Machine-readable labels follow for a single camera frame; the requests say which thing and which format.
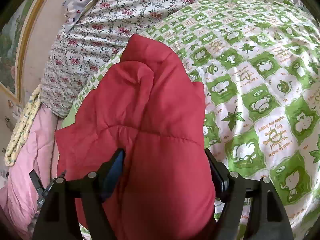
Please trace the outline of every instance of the picture frame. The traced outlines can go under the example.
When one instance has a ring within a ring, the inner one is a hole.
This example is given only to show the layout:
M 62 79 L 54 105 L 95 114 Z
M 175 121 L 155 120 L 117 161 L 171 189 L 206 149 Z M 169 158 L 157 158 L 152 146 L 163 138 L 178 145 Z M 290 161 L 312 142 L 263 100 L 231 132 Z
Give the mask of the picture frame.
M 0 31 L 0 57 L 2 56 L 0 58 L 0 90 L 4 91 L 4 93 L 7 94 L 7 96 L 18 105 L 22 103 L 23 97 L 23 63 L 28 47 L 28 39 L 30 37 L 32 27 L 45 1 L 46 0 L 33 0 L 31 6 L 29 7 L 27 3 L 30 2 L 30 0 L 24 0 L 11 17 L 10 21 Z M 19 22 L 19 19 L 21 19 L 25 14 L 26 16 L 22 25 L 21 22 Z

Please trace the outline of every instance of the yellow floral cloth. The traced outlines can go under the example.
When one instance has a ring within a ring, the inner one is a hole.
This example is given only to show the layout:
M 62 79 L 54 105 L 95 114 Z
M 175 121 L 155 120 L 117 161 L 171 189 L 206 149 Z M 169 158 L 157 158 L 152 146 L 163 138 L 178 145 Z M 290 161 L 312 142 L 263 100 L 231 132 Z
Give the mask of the yellow floral cloth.
M 7 166 L 13 166 L 15 164 L 22 146 L 28 139 L 32 123 L 41 104 L 39 95 L 40 86 L 41 85 L 39 85 L 32 93 L 22 114 L 20 115 L 19 121 L 14 127 L 10 142 L 4 155 L 4 163 Z

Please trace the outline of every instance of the gold frame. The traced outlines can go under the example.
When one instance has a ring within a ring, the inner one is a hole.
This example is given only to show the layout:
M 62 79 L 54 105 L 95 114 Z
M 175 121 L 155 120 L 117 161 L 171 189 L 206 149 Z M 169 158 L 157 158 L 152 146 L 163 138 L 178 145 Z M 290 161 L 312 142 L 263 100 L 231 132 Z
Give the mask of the gold frame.
M 27 51 L 28 40 L 32 31 L 32 27 L 38 16 L 38 13 L 41 10 L 41 7 L 44 3 L 45 3 L 45 0 L 34 0 L 27 14 L 27 17 L 23 23 L 22 31 L 19 38 L 19 44 L 17 47 L 17 55 L 16 55 L 16 73 L 15 73 L 16 94 L 14 95 L 0 82 L 0 88 L 17 104 L 22 103 L 21 89 L 22 89 L 23 63 L 24 63 L 24 58 Z

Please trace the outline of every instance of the wall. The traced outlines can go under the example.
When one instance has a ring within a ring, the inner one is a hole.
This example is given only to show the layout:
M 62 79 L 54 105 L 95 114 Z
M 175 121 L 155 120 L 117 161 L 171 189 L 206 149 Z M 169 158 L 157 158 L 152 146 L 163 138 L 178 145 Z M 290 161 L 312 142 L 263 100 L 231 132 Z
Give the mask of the wall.
M 27 98 L 27 100 L 29 95 L 40 83 L 51 45 L 58 30 L 66 20 L 64 8 L 61 6 L 63 1 L 64 0 L 46 0 L 31 31 L 25 54 L 22 76 L 22 88 L 25 90 L 25 98 Z M 9 117 L 13 124 L 16 122 L 12 117 L 12 111 L 9 109 L 8 99 L 10 98 L 0 90 L 1 127 L 3 126 L 5 116 Z M 4 136 L 5 138 L 8 138 L 10 135 L 11 132 L 9 129 L 0 128 L 0 140 L 1 137 Z
M 11 132 L 4 121 L 0 120 L 0 188 L 4 186 L 5 177 L 9 167 L 4 164 L 4 153 L 3 148 L 7 148 L 10 141 Z

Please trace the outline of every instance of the painting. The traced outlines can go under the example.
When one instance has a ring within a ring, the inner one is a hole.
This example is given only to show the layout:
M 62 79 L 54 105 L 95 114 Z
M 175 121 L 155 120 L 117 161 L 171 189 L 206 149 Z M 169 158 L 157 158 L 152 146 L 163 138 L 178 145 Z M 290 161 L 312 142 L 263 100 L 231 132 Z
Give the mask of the painting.
M 45 0 L 24 0 L 0 31 L 0 89 L 21 103 L 23 59 L 32 25 Z

